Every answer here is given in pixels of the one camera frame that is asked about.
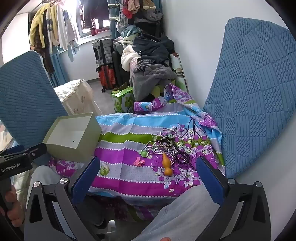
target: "ceiling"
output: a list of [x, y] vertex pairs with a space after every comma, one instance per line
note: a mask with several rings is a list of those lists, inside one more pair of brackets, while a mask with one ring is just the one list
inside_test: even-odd
[[20, 10], [18, 12], [18, 14], [25, 13], [25, 12], [31, 12], [41, 2], [42, 2], [42, 0], [31, 0], [30, 2], [27, 3], [26, 6], [23, 7], [22, 10]]

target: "green printed carton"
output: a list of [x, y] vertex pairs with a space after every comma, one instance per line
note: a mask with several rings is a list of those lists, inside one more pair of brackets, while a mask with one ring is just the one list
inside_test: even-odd
[[134, 113], [133, 104], [135, 98], [132, 87], [127, 87], [124, 90], [114, 90], [111, 92], [111, 97], [114, 103], [115, 113]]

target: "cardboard box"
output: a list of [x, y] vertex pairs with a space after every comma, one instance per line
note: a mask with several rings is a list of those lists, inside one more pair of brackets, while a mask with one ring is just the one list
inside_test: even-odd
[[94, 155], [102, 130], [93, 113], [58, 117], [43, 142], [56, 158], [85, 163]]
[[133, 88], [127, 87], [124, 90], [115, 90], [111, 92], [114, 103], [115, 113], [134, 113], [133, 104], [135, 98], [133, 96]]

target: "gourd-shaped object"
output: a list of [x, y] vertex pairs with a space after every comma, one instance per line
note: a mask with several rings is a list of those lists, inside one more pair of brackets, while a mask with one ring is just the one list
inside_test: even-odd
[[163, 153], [163, 167], [165, 168], [164, 175], [165, 176], [172, 176], [173, 170], [170, 168], [171, 162], [170, 159], [167, 157], [165, 153]]

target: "silver screw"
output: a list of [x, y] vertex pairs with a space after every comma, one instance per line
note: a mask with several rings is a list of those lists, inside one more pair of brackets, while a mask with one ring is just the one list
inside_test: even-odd
[[255, 182], [255, 184], [256, 184], [256, 186], [259, 187], [259, 188], [262, 187], [262, 183], [261, 183], [261, 182]]
[[230, 185], [234, 185], [234, 184], [235, 184], [235, 180], [234, 180], [233, 178], [228, 179], [227, 182], [228, 182]]
[[39, 185], [40, 185], [40, 182], [35, 182], [33, 186], [38, 187]]
[[60, 180], [60, 183], [65, 184], [65, 183], [67, 183], [67, 181], [68, 181], [68, 179], [64, 177]]

